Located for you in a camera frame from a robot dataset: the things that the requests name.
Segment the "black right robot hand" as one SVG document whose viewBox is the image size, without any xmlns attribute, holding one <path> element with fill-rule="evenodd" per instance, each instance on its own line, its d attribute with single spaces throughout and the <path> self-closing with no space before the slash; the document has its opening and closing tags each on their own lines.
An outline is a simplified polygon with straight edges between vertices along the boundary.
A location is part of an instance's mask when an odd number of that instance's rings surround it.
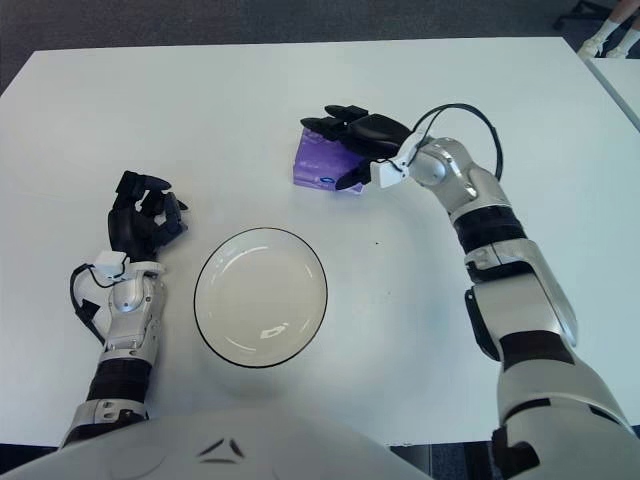
<svg viewBox="0 0 640 480">
<path fill-rule="evenodd" d="M 324 190 L 359 192 L 371 181 L 372 162 L 396 156 L 410 129 L 351 105 L 327 105 L 323 118 L 307 117 L 294 162 L 294 181 Z"/>
</svg>

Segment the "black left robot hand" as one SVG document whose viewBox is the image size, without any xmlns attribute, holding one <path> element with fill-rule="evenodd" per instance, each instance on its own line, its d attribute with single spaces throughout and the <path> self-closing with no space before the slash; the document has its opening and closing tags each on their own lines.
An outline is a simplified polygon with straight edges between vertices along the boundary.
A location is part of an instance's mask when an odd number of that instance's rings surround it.
<svg viewBox="0 0 640 480">
<path fill-rule="evenodd" d="M 187 230 L 182 212 L 188 206 L 163 179 L 125 171 L 108 213 L 111 249 L 132 262 L 155 261 L 161 248 Z"/>
</svg>

